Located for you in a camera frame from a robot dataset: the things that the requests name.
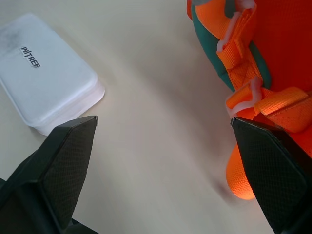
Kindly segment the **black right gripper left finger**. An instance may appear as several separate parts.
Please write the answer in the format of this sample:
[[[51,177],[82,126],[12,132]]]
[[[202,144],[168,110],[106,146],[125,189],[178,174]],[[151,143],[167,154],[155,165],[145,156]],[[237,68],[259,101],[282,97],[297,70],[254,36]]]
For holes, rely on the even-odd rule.
[[[0,182],[3,234],[91,234],[73,219],[89,166],[97,116],[55,127],[41,146]]]

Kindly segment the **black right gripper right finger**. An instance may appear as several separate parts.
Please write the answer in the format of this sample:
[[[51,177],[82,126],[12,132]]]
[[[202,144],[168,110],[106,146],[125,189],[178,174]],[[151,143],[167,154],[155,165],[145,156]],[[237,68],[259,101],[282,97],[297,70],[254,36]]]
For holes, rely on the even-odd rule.
[[[276,234],[312,232],[312,159],[284,130],[234,117],[241,160],[255,198]]]

